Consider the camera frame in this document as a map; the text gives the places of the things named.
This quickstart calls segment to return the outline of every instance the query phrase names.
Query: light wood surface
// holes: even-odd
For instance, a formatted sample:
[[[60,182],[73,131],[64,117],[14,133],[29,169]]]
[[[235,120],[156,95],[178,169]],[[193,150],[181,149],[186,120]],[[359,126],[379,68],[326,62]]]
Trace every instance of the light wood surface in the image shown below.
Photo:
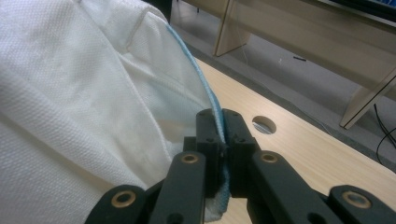
[[[396,174],[363,156],[213,67],[197,61],[223,108],[240,113],[262,149],[281,154],[311,188],[328,195],[331,187],[353,185],[373,193],[396,210]],[[252,120],[264,116],[276,132],[257,131]],[[246,200],[232,199],[218,223],[250,223]]]

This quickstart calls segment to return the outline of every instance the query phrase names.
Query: white cloth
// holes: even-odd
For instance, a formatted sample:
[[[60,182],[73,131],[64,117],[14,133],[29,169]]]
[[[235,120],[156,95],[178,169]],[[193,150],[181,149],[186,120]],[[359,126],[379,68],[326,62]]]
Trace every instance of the white cloth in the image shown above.
[[[166,176],[219,110],[169,29],[140,1],[0,1],[0,223],[83,223]]]

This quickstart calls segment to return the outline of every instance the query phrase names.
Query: wire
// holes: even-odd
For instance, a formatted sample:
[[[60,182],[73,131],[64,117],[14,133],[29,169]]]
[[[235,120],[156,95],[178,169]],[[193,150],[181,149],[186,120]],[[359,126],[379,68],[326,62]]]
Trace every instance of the wire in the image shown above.
[[[382,161],[379,159],[379,147],[381,146],[382,142],[383,142],[389,135],[391,135],[395,130],[396,130],[396,128],[392,129],[390,132],[388,132],[387,134],[385,134],[385,136],[384,136],[384,137],[381,139],[381,141],[379,142],[378,147],[376,147],[375,155],[376,155],[376,158],[378,159],[378,162],[379,162],[381,165],[383,165],[383,164],[382,164]]]
[[[393,144],[393,146],[396,148],[396,139],[388,133],[388,129],[387,127],[385,127],[384,123],[382,122],[381,118],[378,115],[378,110],[376,108],[376,104],[374,104],[374,110],[375,110],[375,115],[376,115],[376,119],[378,120],[379,126],[381,127],[382,132],[389,138],[389,141]]]

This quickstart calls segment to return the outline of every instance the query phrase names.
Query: white fabric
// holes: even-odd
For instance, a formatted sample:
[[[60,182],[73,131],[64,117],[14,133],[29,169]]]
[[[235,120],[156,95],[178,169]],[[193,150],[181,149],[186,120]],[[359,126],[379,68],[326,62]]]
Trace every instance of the white fabric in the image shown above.
[[[83,223],[114,186],[146,189],[209,107],[157,9],[0,1],[0,223]]]

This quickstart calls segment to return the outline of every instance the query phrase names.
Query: gray floor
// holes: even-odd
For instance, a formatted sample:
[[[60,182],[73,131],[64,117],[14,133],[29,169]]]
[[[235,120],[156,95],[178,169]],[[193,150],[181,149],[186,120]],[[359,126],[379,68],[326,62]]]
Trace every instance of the gray floor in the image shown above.
[[[254,91],[377,161],[375,151],[384,137],[370,109],[352,128],[339,126],[357,84],[255,35],[247,44],[221,57],[212,56],[219,19],[183,1],[174,1],[171,25],[192,54],[217,67]],[[396,102],[382,97],[379,116],[389,130],[396,127]],[[379,150],[381,161],[396,172],[396,148],[388,139]]]

